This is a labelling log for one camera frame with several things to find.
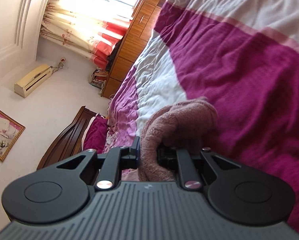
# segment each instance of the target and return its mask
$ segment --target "stack of books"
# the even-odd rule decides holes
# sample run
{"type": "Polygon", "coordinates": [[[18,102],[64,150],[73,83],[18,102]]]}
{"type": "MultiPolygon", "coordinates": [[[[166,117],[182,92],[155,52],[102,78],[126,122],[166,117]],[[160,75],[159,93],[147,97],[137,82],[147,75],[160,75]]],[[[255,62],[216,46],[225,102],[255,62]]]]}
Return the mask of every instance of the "stack of books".
{"type": "Polygon", "coordinates": [[[96,69],[91,75],[90,84],[97,88],[102,88],[102,85],[107,80],[109,73],[108,71],[96,69]]]}

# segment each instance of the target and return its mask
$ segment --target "ribbed gray surface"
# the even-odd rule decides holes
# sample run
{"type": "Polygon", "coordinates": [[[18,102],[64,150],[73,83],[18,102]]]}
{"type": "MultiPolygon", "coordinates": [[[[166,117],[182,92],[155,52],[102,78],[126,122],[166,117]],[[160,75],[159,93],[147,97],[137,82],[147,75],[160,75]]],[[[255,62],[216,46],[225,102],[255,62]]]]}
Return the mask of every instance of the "ribbed gray surface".
{"type": "Polygon", "coordinates": [[[211,209],[199,193],[175,182],[122,182],[97,193],[77,216],[50,226],[12,222],[0,240],[298,240],[285,223],[251,228],[229,222],[211,209]]]}

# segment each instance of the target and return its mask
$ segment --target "pink fuzzy fabric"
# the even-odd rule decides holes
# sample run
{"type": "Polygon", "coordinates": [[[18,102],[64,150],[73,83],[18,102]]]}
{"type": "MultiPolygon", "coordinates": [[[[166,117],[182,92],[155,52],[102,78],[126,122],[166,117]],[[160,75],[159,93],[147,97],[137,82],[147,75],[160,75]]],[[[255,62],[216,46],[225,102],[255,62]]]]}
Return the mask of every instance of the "pink fuzzy fabric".
{"type": "Polygon", "coordinates": [[[141,135],[139,180],[174,180],[173,173],[158,165],[156,149],[166,146],[183,147],[195,154],[203,147],[204,135],[216,128],[217,113],[206,98],[165,106],[146,122],[141,135]]]}

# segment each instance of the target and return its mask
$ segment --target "triangular cutout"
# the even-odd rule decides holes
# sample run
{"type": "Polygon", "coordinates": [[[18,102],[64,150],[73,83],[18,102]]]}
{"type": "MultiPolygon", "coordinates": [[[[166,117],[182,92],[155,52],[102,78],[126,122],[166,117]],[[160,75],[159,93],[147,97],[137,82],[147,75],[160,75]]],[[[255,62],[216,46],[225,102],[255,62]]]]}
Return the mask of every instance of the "triangular cutout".
{"type": "Polygon", "coordinates": [[[233,170],[233,169],[239,169],[240,167],[232,162],[229,162],[221,157],[218,156],[212,156],[213,160],[216,162],[216,164],[222,169],[222,170],[233,170]]]}
{"type": "Polygon", "coordinates": [[[79,166],[79,164],[84,160],[85,155],[78,156],[75,159],[72,159],[66,163],[63,163],[59,166],[57,166],[58,169],[66,169],[66,170],[74,170],[79,166]]]}

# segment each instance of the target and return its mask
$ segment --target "drawer handle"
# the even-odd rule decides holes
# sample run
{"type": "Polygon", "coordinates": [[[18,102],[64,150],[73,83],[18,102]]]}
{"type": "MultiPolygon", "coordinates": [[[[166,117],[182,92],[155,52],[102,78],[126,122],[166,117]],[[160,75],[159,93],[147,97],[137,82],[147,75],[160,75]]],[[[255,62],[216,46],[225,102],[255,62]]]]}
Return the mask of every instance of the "drawer handle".
{"type": "Polygon", "coordinates": [[[142,22],[143,18],[144,18],[144,15],[143,15],[142,18],[140,19],[139,24],[142,22]]]}

